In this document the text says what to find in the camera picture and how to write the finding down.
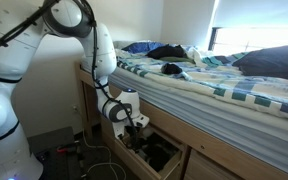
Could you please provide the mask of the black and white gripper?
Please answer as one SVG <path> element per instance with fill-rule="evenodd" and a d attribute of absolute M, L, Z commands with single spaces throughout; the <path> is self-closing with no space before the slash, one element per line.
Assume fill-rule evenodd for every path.
<path fill-rule="evenodd" d="M 149 123 L 149 118 L 144 115 L 129 120 L 113 123 L 113 132 L 116 139 L 123 140 L 125 135 L 129 136 L 127 147 L 136 147 L 138 143 L 138 131 L 145 128 Z"/>

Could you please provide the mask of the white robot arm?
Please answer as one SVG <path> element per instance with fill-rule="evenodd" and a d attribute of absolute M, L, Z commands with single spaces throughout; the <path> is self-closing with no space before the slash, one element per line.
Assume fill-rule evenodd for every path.
<path fill-rule="evenodd" d="M 66 125 L 59 111 L 79 104 L 75 62 L 114 137 L 148 125 L 136 91 L 110 93 L 117 57 L 88 0 L 0 0 L 0 180 L 40 180 L 44 167 L 28 138 Z"/>

